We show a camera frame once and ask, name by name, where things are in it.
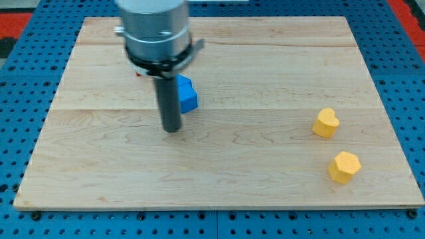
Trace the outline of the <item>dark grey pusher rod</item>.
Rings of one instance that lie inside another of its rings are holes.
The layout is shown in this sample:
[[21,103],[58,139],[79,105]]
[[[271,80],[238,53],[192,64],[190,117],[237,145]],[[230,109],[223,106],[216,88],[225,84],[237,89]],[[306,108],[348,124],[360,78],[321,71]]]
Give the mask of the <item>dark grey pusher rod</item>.
[[154,84],[163,129],[175,133],[182,124],[176,78],[155,78]]

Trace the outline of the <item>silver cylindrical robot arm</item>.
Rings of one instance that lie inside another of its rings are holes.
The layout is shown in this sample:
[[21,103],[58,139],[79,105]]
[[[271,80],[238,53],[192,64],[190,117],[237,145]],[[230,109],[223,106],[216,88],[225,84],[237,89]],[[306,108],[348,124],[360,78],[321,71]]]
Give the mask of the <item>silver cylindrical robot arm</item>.
[[124,38],[133,69],[154,79],[163,129],[181,128],[177,75],[204,47],[194,41],[185,0],[115,0],[122,24],[114,32]]

